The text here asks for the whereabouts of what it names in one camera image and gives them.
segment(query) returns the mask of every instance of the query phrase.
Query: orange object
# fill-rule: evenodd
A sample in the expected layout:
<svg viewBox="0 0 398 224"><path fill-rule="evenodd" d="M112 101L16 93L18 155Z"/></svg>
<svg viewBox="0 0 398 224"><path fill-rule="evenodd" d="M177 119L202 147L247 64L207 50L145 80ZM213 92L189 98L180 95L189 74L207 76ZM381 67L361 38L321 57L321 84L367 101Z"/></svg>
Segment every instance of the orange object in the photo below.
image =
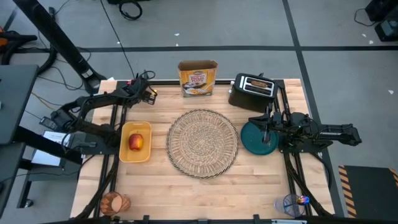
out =
<svg viewBox="0 0 398 224"><path fill-rule="evenodd" d="M4 38L0 38L0 47L5 46L8 44L8 40Z"/></svg>
<svg viewBox="0 0 398 224"><path fill-rule="evenodd" d="M129 148L133 151L140 151L144 144L144 138L141 134L132 134L129 137Z"/></svg>
<svg viewBox="0 0 398 224"><path fill-rule="evenodd" d="M140 134L143 138L139 151L130 150L129 138L133 134ZM122 162L145 162L150 158L150 142L152 128L146 121L127 122L122 127L119 158Z"/></svg>

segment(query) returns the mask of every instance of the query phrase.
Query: clear cup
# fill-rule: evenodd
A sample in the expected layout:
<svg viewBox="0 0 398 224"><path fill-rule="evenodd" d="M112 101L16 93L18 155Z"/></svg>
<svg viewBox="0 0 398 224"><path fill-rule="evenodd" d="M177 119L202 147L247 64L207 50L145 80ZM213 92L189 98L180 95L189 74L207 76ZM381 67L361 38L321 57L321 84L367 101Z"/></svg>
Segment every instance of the clear cup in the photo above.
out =
<svg viewBox="0 0 398 224"><path fill-rule="evenodd" d="M304 206L296 204L299 196L290 194L284 197L279 197L274 202L274 208L280 212L291 217L299 217L304 213Z"/></svg>

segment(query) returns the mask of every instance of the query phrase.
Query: white paper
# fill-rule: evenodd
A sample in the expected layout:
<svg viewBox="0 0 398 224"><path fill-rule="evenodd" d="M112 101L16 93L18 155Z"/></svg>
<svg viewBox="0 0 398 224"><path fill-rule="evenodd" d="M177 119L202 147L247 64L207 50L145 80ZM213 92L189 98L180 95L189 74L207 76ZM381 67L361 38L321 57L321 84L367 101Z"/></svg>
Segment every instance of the white paper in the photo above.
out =
<svg viewBox="0 0 398 224"><path fill-rule="evenodd" d="M65 133L46 131L46 132L44 132L43 137L61 144L62 139L65 135L66 135ZM64 146L67 146L69 144L69 138L70 138L70 135L68 135L65 138L65 140L63 141ZM60 161L61 161L61 158L59 158L57 156L53 156L49 153L40 151L38 149L36 149L35 154L33 155L33 159L32 159L33 163L49 165L49 166L59 166Z"/></svg>

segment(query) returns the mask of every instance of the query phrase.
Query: yellow and black stripe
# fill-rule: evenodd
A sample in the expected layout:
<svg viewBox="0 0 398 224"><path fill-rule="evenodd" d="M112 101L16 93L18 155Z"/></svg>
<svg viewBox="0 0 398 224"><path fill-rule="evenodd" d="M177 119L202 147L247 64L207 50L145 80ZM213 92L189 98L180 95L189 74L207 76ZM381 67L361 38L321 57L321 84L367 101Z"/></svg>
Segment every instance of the yellow and black stripe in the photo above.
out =
<svg viewBox="0 0 398 224"><path fill-rule="evenodd" d="M340 174L340 180L343 186L343 193L344 199L346 201L348 217L356 218L355 204L353 200L353 194L351 193L351 187L349 186L347 171L344 166L338 166L338 172Z"/></svg>
<svg viewBox="0 0 398 224"><path fill-rule="evenodd" d="M392 172L392 175L394 176L394 179L396 180L396 185L398 187L398 174L397 174L397 171L394 170L394 169L391 169L391 168L390 168L390 171Z"/></svg>

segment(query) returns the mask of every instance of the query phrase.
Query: cable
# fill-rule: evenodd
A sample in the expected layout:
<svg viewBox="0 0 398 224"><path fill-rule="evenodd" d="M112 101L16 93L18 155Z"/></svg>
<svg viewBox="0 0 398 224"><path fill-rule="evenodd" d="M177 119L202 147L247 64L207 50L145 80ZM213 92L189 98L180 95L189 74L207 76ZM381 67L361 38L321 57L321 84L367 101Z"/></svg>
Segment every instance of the cable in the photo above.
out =
<svg viewBox="0 0 398 224"><path fill-rule="evenodd" d="M319 125L318 125L318 123L317 123L314 119L312 119L312 118L309 118L309 119L310 119L310 121L314 122L314 123L317 125L317 136L319 136L320 130L319 130Z"/></svg>
<svg viewBox="0 0 398 224"><path fill-rule="evenodd" d="M42 37L40 36L39 30L37 30L37 36L39 37L39 40L40 40L41 43L44 45L44 47L45 47L46 49L48 49L48 47L46 46L46 44L45 44L44 41L42 40Z"/></svg>
<svg viewBox="0 0 398 224"><path fill-rule="evenodd" d="M41 96L38 96L38 95L35 94L34 92L32 92L32 95L34 95L44 106L46 106L46 107L47 107L48 109L50 109L50 110L54 110L54 108L52 108L51 106L49 106L48 104L46 104L46 102L47 102L47 103L50 103L51 105L54 105L54 106L62 106L62 105L59 105L59 104L56 104L56 103L51 103L51 102L49 102L48 100L42 98Z"/></svg>
<svg viewBox="0 0 398 224"><path fill-rule="evenodd" d="M122 10L123 5L126 4L126 3L131 3L131 4L135 5L138 8L138 10L139 10L138 16L130 16L130 14L128 12L124 12ZM130 21L135 21L135 20L137 20L138 18L140 18L142 16L142 8L138 4L138 2L136 2L135 0L122 0L122 1L120 1L120 3L119 3L119 12L120 12L120 14L122 14L122 16L125 19L130 20Z"/></svg>
<svg viewBox="0 0 398 224"><path fill-rule="evenodd" d="M372 24L369 24L369 25L368 25L368 24L365 24L365 23L363 23L363 22L357 21L357 20L356 20L356 15L357 15L357 13L358 13L359 10L365 10L365 8L363 8L363 9L358 9L357 11L355 11L354 21L355 21L356 23L361 24L361 25L366 26L366 27L371 27L371 26L373 26L375 23L377 23L377 21L375 21L375 22L373 22Z"/></svg>
<svg viewBox="0 0 398 224"><path fill-rule="evenodd" d="M57 12L55 12L55 14L54 15L57 15L58 14L58 12L60 12L61 11L61 9L69 2L70 0L67 0L67 1L65 1L62 5L61 5L61 7L60 7L60 9L58 9L58 11Z"/></svg>
<svg viewBox="0 0 398 224"><path fill-rule="evenodd" d="M49 78L44 78L44 77L37 77L37 78L42 78L42 79L47 80L47 81L49 81L49 82L54 82L54 83L58 83L58 84L61 84L61 85L66 85L66 86L69 86L69 87L71 87L71 88L78 88L78 87L71 86L71 85L68 85L68 84L65 84L65 83L62 83L62 82L58 82L58 81L51 80L51 79L49 79Z"/></svg>
<svg viewBox="0 0 398 224"><path fill-rule="evenodd" d="M116 33L116 30L115 30L114 27L113 27L113 24L112 24L112 22L111 22L111 19L109 18L108 13L106 12L104 3L102 2L102 0L99 0L99 1L101 2L102 8L104 9L104 12L105 12L105 15L106 15L106 17L108 18L109 23L111 24L111 27L112 27L113 32L114 32L116 38L118 39L118 41L119 41L119 43L120 43L120 47L122 48L124 57L126 58L126 61L127 61L127 63L129 64L129 67L130 67L130 71L131 71L131 73L132 73L132 76L134 77L134 74L135 74L135 73L134 73L134 71L132 70L131 64L130 64L130 62L129 62L129 59L127 58L126 52L124 51L124 47L123 47L122 42L120 41L120 38L119 38L119 36L118 36L118 33Z"/></svg>
<svg viewBox="0 0 398 224"><path fill-rule="evenodd" d="M9 179L16 178L16 177L20 177L20 176L23 176L23 175L46 174L46 175L61 176L61 175L73 175L73 174L77 174L78 172L80 172L81 168L86 164L86 162L88 162L88 161L89 161L90 159L92 159L94 156L95 156L95 155L91 155L89 158L86 159L86 161L84 161L84 162L81 164L80 168L79 168L76 172L72 172L72 173L70 173L70 174L51 174L51 173L45 173L45 172L39 172L39 173L33 173L33 174L30 174L30 173L27 173L27 174L19 174L19 175L16 175L15 177L12 176L12 177L5 178L5 179L2 180L0 183L2 184L2 183L4 183L5 181L7 181L7 180L9 180Z"/></svg>
<svg viewBox="0 0 398 224"><path fill-rule="evenodd" d="M27 111L27 110L25 110L25 112L26 112L26 113L29 113L30 115L32 115L33 117L35 117L35 118L37 118L37 119L39 119L39 120L42 120L42 118L40 118L39 116L37 116L37 115L35 115L35 114L33 114L33 113Z"/></svg>
<svg viewBox="0 0 398 224"><path fill-rule="evenodd" d="M67 151L67 149L65 148L65 145L63 144L63 142L65 142L65 139L67 138L67 136L68 135L70 135L70 131L69 132L67 132L65 135L64 135L64 137L62 138L62 141L61 141L61 146L62 146L62 149L63 149L63 151L65 152L65 154L68 152Z"/></svg>
<svg viewBox="0 0 398 224"><path fill-rule="evenodd" d="M152 73L152 74L154 74L154 76L145 78L146 80L151 80L151 79L156 77L156 73L154 71L151 71L151 70L149 70L149 71L144 70L144 72L142 72L140 75L138 75L138 77L141 77L143 75L148 75L148 73Z"/></svg>
<svg viewBox="0 0 398 224"><path fill-rule="evenodd" d="M321 157L318 156L318 154L316 154L314 152L311 152L311 155L313 155L316 159L318 159L323 164L323 166L325 167L326 174L328 176L328 188L330 190L331 189L331 182L333 181L333 177L331 176L332 172L330 170L330 167L326 164L326 162Z"/></svg>
<svg viewBox="0 0 398 224"><path fill-rule="evenodd" d="M115 125L113 126L113 128L115 129L117 125L120 125L120 123L115 124Z"/></svg>
<svg viewBox="0 0 398 224"><path fill-rule="evenodd" d="M62 83L62 84L65 86L65 88L66 88L67 90L70 90L70 91L80 90L81 87L83 86L83 81L81 81L81 85L80 85L79 87L70 88L70 87L69 87L70 85L67 85L67 81L65 80L65 77L63 76L61 70L60 70L59 68L57 68L57 67L54 67L54 66L51 66L50 68L54 68L54 69L56 69L56 70L59 72L59 74L61 75L62 80L63 80L63 83Z"/></svg>

